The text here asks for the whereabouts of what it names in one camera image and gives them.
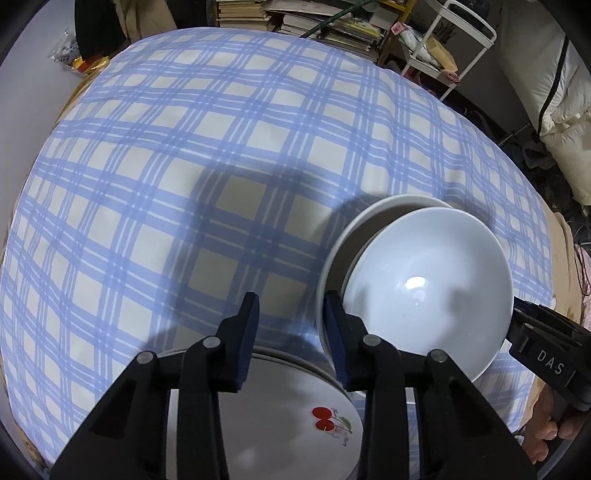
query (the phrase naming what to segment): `stack of books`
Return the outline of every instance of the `stack of books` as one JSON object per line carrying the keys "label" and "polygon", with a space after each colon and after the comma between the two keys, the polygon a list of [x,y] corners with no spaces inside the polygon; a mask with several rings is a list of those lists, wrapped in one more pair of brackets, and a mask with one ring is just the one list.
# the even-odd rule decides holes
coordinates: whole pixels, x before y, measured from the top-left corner
{"label": "stack of books", "polygon": [[[279,33],[286,35],[293,35],[295,37],[301,37],[311,28],[314,28],[317,24],[323,21],[322,17],[316,15],[303,15],[297,14],[285,14],[283,16],[283,23],[281,28],[278,30]],[[310,38],[318,38],[320,32],[316,32]]]}
{"label": "stack of books", "polygon": [[376,61],[379,53],[375,45],[381,38],[381,30],[369,22],[359,18],[340,18],[327,29],[319,42]]}
{"label": "stack of books", "polygon": [[273,30],[275,24],[257,0],[217,0],[217,18],[222,28]]}
{"label": "stack of books", "polygon": [[[347,3],[340,0],[268,0],[265,3],[267,11],[276,12],[283,17],[278,32],[297,37],[347,6]],[[347,14],[314,33],[311,38],[367,60],[376,61],[379,56],[376,46],[384,33],[369,23],[371,13],[361,10],[357,14],[364,18],[354,18]]]}

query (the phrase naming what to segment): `red cherry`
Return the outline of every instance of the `red cherry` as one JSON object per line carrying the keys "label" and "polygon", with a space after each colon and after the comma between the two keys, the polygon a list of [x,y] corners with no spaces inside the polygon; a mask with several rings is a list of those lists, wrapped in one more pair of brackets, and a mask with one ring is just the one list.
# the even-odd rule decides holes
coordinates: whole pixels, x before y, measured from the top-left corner
{"label": "red cherry", "polygon": [[328,420],[332,417],[332,412],[326,407],[316,407],[312,410],[312,415],[320,420]]}
{"label": "red cherry", "polygon": [[323,432],[329,432],[334,430],[335,424],[332,423],[330,420],[321,419],[316,422],[316,428],[322,430]]}

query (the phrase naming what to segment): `plaid fabric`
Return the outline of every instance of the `plaid fabric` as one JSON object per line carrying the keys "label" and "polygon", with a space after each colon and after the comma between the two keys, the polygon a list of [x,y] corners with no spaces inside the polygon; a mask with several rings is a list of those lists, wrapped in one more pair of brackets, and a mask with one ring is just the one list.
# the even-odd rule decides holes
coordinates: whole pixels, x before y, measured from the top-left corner
{"label": "plaid fabric", "polygon": [[[134,44],[53,131],[17,207],[0,277],[17,421],[55,460],[137,352],[214,333],[247,291],[261,296],[258,344],[324,360],[322,263],[359,212],[398,193],[483,220],[515,294],[549,304],[540,198],[416,85],[273,33],[200,28]],[[505,350],[478,384],[515,427],[531,381]]]}

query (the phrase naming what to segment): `black strap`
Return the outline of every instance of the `black strap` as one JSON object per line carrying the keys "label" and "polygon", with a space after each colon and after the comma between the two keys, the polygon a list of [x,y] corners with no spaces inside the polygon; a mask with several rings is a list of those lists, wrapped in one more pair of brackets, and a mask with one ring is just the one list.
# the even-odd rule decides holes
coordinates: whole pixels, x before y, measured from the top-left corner
{"label": "black strap", "polygon": [[562,78],[562,69],[564,67],[566,51],[568,50],[568,48],[569,38],[565,35],[564,41],[562,42],[562,50],[560,50],[560,57],[558,58],[558,65],[556,66],[554,82],[552,83],[552,87],[550,87],[550,91],[548,92],[548,96],[546,97],[544,105],[542,105],[542,110],[540,110],[540,116],[538,117],[538,138],[540,137],[540,132],[542,131],[542,117],[546,113],[548,105],[550,105],[550,102],[554,99],[554,95],[556,95],[556,90],[558,90],[558,85],[560,84],[560,79]]}

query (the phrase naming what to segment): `white metal rack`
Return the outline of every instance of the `white metal rack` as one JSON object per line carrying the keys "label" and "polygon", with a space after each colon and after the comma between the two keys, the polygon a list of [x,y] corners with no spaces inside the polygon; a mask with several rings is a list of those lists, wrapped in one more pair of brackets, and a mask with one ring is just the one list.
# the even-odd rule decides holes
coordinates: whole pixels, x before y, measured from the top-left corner
{"label": "white metal rack", "polygon": [[[451,92],[458,85],[458,83],[452,82],[450,79],[447,78],[445,73],[441,72],[434,66],[417,59],[418,52],[425,45],[427,39],[429,38],[429,36],[431,36],[433,30],[435,30],[435,27],[437,27],[439,21],[442,18],[450,21],[456,27],[466,32],[468,35],[474,38],[474,40],[476,40],[478,43],[482,45],[482,49],[480,52],[478,52],[478,55],[476,55],[476,57],[474,57],[474,59],[468,64],[468,66],[461,73],[459,73],[460,81],[466,76],[466,73],[470,71],[470,69],[476,64],[476,62],[480,60],[484,53],[495,44],[496,32],[480,16],[476,15],[476,13],[474,13],[472,10],[470,10],[468,7],[456,0],[447,0],[444,4],[439,3],[437,0],[426,1],[429,4],[429,6],[431,6],[431,8],[435,10],[437,16],[435,17],[435,20],[433,20],[433,23],[431,24],[427,32],[423,35],[423,41],[413,51],[410,51],[408,47],[406,47],[402,42],[400,42],[402,45],[402,50],[404,51],[404,57],[407,62],[400,75],[405,75],[410,67],[414,67],[417,70],[426,73],[430,77],[437,79],[439,82],[447,86],[446,92],[441,96],[441,100],[443,100],[447,95],[449,95],[449,92]],[[484,30],[490,32],[491,36],[487,37],[483,33],[479,32],[477,29],[475,29],[462,17],[458,16],[457,14],[449,10],[450,5],[455,5],[458,8],[461,8],[462,10],[467,12],[475,20],[481,23],[484,26]]]}

